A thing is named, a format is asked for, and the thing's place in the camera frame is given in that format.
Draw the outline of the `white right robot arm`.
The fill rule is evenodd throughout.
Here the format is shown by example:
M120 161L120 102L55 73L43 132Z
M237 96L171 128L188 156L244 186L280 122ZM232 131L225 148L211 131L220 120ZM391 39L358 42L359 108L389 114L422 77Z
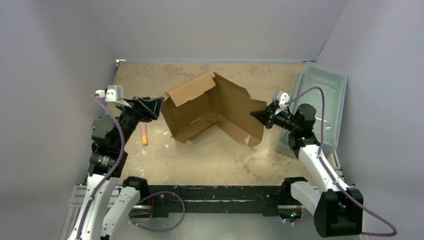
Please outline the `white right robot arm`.
M288 178L280 191L282 200L288 204L296 200L302 203L312 214L315 229L323 238L359 235L363 210L355 202L362 204L363 195L341 180L323 155L314 133L316 109L307 103L301 104L295 113L279 109L273 102L250 115L267 129L277 125L289 131L289 148L306 166L316 184L313 188L299 177Z

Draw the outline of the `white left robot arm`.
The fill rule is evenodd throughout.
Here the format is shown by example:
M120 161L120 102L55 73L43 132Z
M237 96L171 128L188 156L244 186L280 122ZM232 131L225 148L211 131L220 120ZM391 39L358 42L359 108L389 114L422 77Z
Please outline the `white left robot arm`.
M147 181L131 177L123 187L123 197L110 205L110 199L121 177L128 153L125 146L139 123L156 121L161 113L163 97L133 97L119 99L114 104L120 110L115 116L95 94L94 100L105 110L92 123L92 146L86 178L86 190L70 240L109 240L122 223L124 215L135 204L149 199Z

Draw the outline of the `brown cardboard box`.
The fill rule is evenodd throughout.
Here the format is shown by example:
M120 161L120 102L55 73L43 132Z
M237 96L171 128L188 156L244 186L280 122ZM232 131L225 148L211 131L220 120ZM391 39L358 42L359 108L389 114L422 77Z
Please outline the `brown cardboard box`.
M161 114L173 138L191 141L213 126L249 147L262 142L264 127L251 112L267 103L218 73L204 72L164 93Z

